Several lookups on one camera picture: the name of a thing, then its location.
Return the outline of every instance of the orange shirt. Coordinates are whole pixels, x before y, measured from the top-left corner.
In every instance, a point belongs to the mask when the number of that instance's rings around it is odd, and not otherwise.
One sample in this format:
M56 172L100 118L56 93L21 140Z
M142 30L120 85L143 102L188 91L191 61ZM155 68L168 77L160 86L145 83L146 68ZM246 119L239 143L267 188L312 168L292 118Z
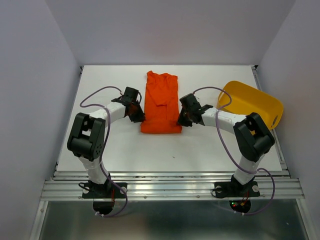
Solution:
M178 77L168 73L147 73L144 101L145 121L141 123L144 134L180 134L177 125Z

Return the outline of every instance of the robotic arm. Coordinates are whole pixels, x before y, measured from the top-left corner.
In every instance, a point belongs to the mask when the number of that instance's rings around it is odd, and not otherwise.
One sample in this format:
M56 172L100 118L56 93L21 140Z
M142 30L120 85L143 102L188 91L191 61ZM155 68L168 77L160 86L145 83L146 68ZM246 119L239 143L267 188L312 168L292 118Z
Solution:
M138 90L127 87L122 96L113 99L106 106L110 114L110 124L126 116L134 123L145 120L145 114L137 101L138 94ZM79 158L88 173L89 181L85 184L85 189L94 192L95 198L107 195L111 189L111 183L106 177L106 174L110 174L100 159L107 125L108 114L105 109L90 114L80 112L75 116L67 141L68 150Z
M195 123L217 127L218 109L211 105L201 106L192 93L182 97L180 102L182 110L177 121L179 125L192 127ZM235 135L242 156L231 181L215 183L215 188L221 188L216 192L216 197L241 197L248 191L252 191L251 197L258 197L258 184L253 180L262 158L275 144L274 137L260 115L254 112L246 116L220 111L218 127Z

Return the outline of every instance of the wire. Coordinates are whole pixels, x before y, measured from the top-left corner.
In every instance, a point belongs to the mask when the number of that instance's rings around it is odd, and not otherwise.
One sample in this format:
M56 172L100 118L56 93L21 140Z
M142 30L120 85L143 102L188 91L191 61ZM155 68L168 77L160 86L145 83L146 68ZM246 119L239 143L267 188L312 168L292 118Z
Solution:
M104 139L104 143L103 143L103 147L102 147L102 151L101 151L101 155L99 157L99 166L102 170L102 173L104 174L104 176L106 177L106 179L111 182L111 184L116 187L120 192L123 193L124 197L125 197L125 204L123 205L123 207L113 213L113 214L108 214L108 215L104 215L104 214L100 214L99 212L95 212L96 215L100 216L100 217L103 217L103 218L110 218L110 217L113 217L113 216L116 216L118 215L119 213L121 213L127 206L128 204L128 196L127 196L127 192L124 191L118 184L116 184L112 179L111 177L109 176L109 173L107 173L102 165L102 157L103 157L103 154L104 154L104 151L105 151L105 148L106 148L106 145L107 145L107 141L108 141L108 138L109 138L109 134L110 134L110 127L111 127L111 117L110 117L110 112L108 110L108 108L106 108L104 105L101 105L101 104L98 104L98 103L91 103L91 104L88 104L88 105L84 105L84 102L86 100L88 100L90 97L92 97L93 95L95 95L96 93L104 90L104 89L117 89L120 93L121 93L121 90L116 87L116 86L105 86L105 87L102 87L100 89L98 89L97 91L91 93L89 96L87 96L85 99L83 99L80 103L80 107L81 108L88 108L88 107L100 107L100 108L103 108L106 113L107 113L107 121L108 121L108 124L107 124L107 131L106 131L106 136L105 136L105 139Z
M248 199L249 199L249 191L247 191L245 196L242 198L240 205L244 206L248 202Z
M220 138L220 140L221 140L221 143L222 143L222 145L223 145L223 148L224 148L224 150L226 151L226 153L227 153L227 155L229 156L229 158L231 159L231 161L234 163L234 165L236 165L236 167L237 167L239 170L241 170L241 171L243 171L243 172L245 172L245 173L247 173L247 174L254 174L254 175L255 175L257 172L259 172L259 171L261 171L261 170L262 170L262 171L265 171L265 172L269 175L269 177L271 178L273 188L272 188L272 195L271 195L271 198L270 198L269 202L268 202L263 208L261 208L261 209L258 210L258 211L250 212L250 213L242 213L242 215L252 216L252 215L261 213L262 211L264 211L265 209L267 209L267 208L270 206L271 202L273 201L273 199L274 199L274 197L275 197L275 192L276 192L275 179L274 179L274 177L271 175L271 173L270 173L267 169L265 169L265 168L263 168L263 167L258 168L256 171L248 171L248 170L242 168L242 167L235 161L235 159L232 157L232 155L231 155L231 153L230 153L230 151L229 151L229 149L228 149L228 147L227 147L227 145L226 145L226 143L225 143L225 141L224 141L224 139L223 139L223 137L222 137L222 135L221 135L220 126L219 126L219 119L218 119L218 114L219 114L220 110L223 109L223 108L225 108L225 107L227 107L227 106L229 106L229 105L232 103L232 97L231 97L231 95L230 95L228 92L226 92L225 90L223 90L223 89L221 89L221 88L219 88L219 87L215 87L215 86L205 86L205 87L198 88L198 89L196 89L196 90L193 91L193 94L195 94L196 92L198 92L198 91L200 91L200 90L203 90L203 89L216 89L216 90L219 90L219 91L225 93L225 94L229 97L229 102L226 103L225 105L222 105L221 107L219 107L219 108L217 109L217 112L216 112L216 114L215 114L215 126L216 126L216 131L217 131L217 133L218 133L218 136L219 136L219 138Z
M112 199L112 202L115 202L115 190L112 189L112 193L111 193L111 199Z
M219 194L219 197L217 196L217 195L214 195L214 192L218 192L218 191L221 191L221 192L219 192L220 194ZM213 196L213 197L215 197L215 198L217 198L217 199L224 199L227 195L228 195L228 193L226 192L226 191L223 191L223 189L222 188L218 188L218 189L213 189L212 191L211 191L211 195Z
M79 182L79 184L78 184L78 186L79 186L80 188L82 188L82 189L84 189L84 190L86 190L86 191L88 191L88 192L91 192L91 189L86 188L84 185L85 185L84 182Z
M139 96L140 96L140 100L139 100L139 104L141 103L141 100L142 100L142 95L141 95L141 93L138 91L138 94L139 94Z

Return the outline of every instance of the yellow plastic bin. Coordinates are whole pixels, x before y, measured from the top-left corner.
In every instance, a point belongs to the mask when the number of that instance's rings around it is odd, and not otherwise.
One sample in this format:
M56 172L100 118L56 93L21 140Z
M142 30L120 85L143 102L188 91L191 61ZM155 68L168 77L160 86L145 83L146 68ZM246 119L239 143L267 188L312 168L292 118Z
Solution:
M223 108L224 111L244 115L257 113L270 130L278 125L284 112L284 106L275 97L239 81L228 82L223 90L232 97L232 103ZM228 102L228 95L221 92L218 97L217 108Z

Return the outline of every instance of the white table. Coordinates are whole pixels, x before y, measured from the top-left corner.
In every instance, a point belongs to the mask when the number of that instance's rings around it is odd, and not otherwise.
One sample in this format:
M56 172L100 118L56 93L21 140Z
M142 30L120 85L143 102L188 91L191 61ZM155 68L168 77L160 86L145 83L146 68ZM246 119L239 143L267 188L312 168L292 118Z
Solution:
M80 108L81 100L104 86L117 86L123 91L128 86L142 93L143 109L148 71L177 75L179 98L200 87L223 88L233 80L257 87L251 66L86 65L59 156L58 173L85 171L78 158L67 149L75 115L79 112L91 113L98 109ZM202 90L196 94L200 98L201 105L214 106L217 104L218 95L219 91L212 89ZM115 89L106 89L93 96L88 103L107 105L118 96L119 92ZM225 131L222 131L222 136L231 154L239 160L241 153L235 136ZM141 133L140 123L132 123L128 117L111 125L103 163L110 172L233 172L236 170L222 147L215 127L194 124L193 127L184 127L182 134L151 135ZM275 146L264 157L260 166L270 171L282 170Z

